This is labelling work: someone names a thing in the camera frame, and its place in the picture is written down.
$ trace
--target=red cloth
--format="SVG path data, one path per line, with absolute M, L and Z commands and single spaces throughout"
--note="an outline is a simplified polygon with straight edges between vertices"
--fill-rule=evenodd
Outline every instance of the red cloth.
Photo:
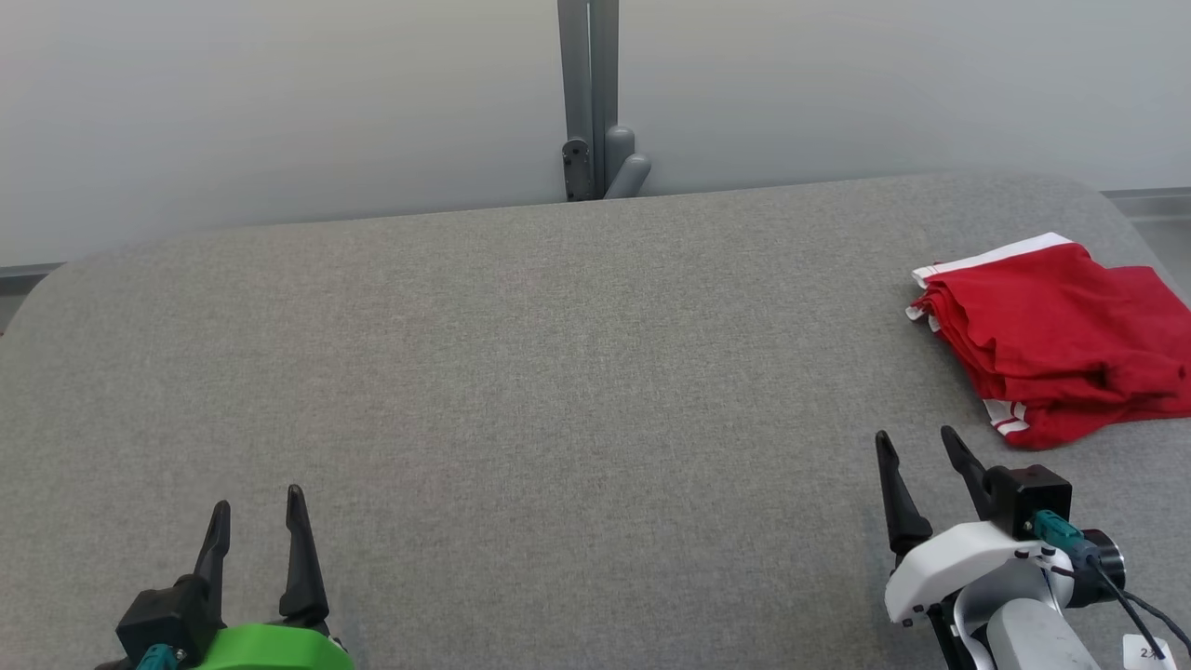
M 912 307 L 937 320 L 980 397 L 1009 403 L 990 415 L 1010 444 L 1191 417 L 1191 311 L 1152 268 L 1108 269 L 1060 243 L 924 280 Z

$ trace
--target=floor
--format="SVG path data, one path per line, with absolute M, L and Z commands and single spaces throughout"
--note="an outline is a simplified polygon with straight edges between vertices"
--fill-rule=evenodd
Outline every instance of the floor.
M 1191 295 L 1191 219 L 1170 215 L 1131 218 L 1137 232 L 1171 271 L 1174 281 Z M 24 295 L 0 295 L 0 332 L 8 325 L 8 320 L 17 313 L 17 307 L 24 299 Z

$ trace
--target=teal connector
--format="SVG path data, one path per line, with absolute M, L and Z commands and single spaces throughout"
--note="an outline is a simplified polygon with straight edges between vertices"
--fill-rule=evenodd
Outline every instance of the teal connector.
M 1085 539 L 1079 528 L 1049 509 L 1035 513 L 1030 522 L 1034 525 L 1031 530 L 1034 536 L 1070 556 L 1071 564 L 1077 570 L 1086 568 L 1092 561 L 1099 561 L 1099 547 Z
M 177 658 L 169 645 L 152 645 L 141 657 L 137 670 L 177 670 Z

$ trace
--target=folded cloth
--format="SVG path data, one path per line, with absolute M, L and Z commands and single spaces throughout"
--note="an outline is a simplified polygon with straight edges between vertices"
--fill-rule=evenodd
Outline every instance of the folded cloth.
M 1191 311 L 1148 267 L 1104 268 L 1048 232 L 913 270 L 929 317 L 1010 444 L 1191 417 Z

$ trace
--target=gray fabric surface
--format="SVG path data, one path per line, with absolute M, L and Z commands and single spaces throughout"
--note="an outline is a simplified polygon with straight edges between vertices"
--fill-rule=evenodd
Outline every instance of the gray fabric surface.
M 942 424 L 986 464 L 1071 480 L 1074 521 L 1191 625 L 1191 424 L 1011 452 L 902 313 L 911 268 L 1047 230 L 1155 262 L 1099 194 L 978 173 L 69 263 L 0 339 L 0 665 L 117 656 L 124 608 L 192 568 L 222 497 L 225 619 L 273 618 L 298 482 L 361 669 L 941 668 L 927 627 L 885 620 L 873 433 L 941 530 L 974 520 Z M 1120 608 L 1071 619 L 1120 663 Z

